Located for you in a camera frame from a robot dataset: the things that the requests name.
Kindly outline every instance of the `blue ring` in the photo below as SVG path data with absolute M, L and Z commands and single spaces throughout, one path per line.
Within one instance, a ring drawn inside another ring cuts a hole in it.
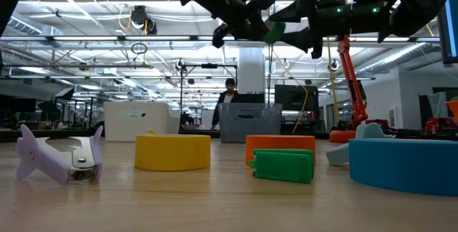
M 458 142 L 355 139 L 350 177 L 405 193 L 458 196 Z

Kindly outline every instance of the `white pillar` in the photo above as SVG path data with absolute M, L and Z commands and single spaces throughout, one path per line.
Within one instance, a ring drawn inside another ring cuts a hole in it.
M 263 48 L 240 48 L 238 53 L 238 92 L 265 92 L 265 57 Z

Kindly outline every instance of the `purple toy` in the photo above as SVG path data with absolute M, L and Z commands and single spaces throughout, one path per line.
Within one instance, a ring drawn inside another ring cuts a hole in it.
M 22 137 L 18 138 L 16 151 L 21 158 L 16 177 L 22 179 L 38 169 L 65 185 L 70 181 L 100 178 L 102 158 L 99 139 L 103 127 L 91 137 L 71 137 L 81 142 L 81 147 L 70 147 L 69 152 L 61 152 L 46 143 L 48 138 L 35 138 L 26 125 L 21 125 Z

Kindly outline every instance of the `green plastic case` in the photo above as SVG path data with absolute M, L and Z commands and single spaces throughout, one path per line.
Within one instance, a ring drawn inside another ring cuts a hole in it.
M 311 150 L 253 150 L 249 162 L 257 178 L 296 183 L 311 183 L 315 164 Z

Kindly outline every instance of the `orange object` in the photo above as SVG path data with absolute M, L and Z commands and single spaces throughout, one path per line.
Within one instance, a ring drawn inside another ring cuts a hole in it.
M 347 143 L 350 139 L 354 139 L 356 137 L 355 130 L 347 130 L 347 131 L 340 131 L 340 130 L 333 130 L 329 133 L 329 142 L 341 142 Z
M 453 112 L 453 115 L 455 116 L 455 120 L 458 121 L 458 100 L 445 102 L 445 104 L 449 106 L 449 109 Z
M 301 135 L 248 135 L 246 137 L 245 163 L 252 159 L 254 149 L 311 150 L 315 158 L 315 137 Z

